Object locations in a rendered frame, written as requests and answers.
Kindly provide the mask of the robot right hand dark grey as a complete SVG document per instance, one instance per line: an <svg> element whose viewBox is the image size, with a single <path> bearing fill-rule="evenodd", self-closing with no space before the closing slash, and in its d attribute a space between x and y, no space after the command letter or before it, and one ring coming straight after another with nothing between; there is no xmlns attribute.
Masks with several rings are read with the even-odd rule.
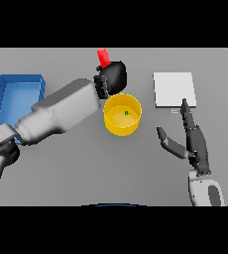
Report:
<svg viewBox="0 0 228 254"><path fill-rule="evenodd" d="M182 160L188 159L198 176L210 175L211 171L206 141L200 127L194 123L192 112L185 98L182 100L180 114L186 135L186 145L182 146L180 143L171 139L165 130L159 126L157 133L161 145L174 156Z"/></svg>

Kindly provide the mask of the robot left hand dark grey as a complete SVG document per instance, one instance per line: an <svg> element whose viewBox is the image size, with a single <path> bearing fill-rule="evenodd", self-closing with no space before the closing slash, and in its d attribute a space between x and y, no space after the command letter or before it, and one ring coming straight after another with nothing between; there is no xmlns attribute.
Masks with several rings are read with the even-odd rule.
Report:
<svg viewBox="0 0 228 254"><path fill-rule="evenodd" d="M107 67L99 66L96 70L94 84L99 99L117 94L127 86L126 66L121 61L111 62Z"/></svg>

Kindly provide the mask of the yellow bowl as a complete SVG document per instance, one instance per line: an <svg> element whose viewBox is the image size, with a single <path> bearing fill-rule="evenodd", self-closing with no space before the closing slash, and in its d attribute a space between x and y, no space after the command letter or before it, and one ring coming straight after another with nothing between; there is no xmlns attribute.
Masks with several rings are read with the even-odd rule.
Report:
<svg viewBox="0 0 228 254"><path fill-rule="evenodd" d="M110 96L103 107L106 129L119 137L133 134L140 125L141 117L141 103L136 97L128 93Z"/></svg>

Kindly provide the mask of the pale square measuring scale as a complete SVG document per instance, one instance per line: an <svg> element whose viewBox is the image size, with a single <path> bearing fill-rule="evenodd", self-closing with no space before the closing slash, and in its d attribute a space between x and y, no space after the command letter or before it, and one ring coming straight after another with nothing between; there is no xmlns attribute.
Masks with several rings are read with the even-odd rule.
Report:
<svg viewBox="0 0 228 254"><path fill-rule="evenodd" d="M191 108L196 107L190 72L154 72L153 82L157 108L181 108L184 98Z"/></svg>

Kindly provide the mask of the red beaker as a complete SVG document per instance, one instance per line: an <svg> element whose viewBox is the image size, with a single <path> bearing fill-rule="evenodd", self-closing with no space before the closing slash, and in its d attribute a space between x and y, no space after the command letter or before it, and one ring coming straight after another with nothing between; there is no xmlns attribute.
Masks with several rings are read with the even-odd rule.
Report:
<svg viewBox="0 0 228 254"><path fill-rule="evenodd" d="M107 67L108 65L110 65L110 59L108 56L108 52L105 48L99 49L97 51L97 54L98 54L98 58L100 61L100 65L102 67Z"/></svg>

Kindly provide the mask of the blue tray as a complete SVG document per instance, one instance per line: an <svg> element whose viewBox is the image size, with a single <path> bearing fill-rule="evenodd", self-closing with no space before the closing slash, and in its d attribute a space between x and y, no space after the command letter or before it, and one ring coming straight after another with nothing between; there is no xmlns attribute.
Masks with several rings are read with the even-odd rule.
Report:
<svg viewBox="0 0 228 254"><path fill-rule="evenodd" d="M10 140L23 146L38 144L45 133L47 113L41 74L0 74L0 146Z"/></svg>

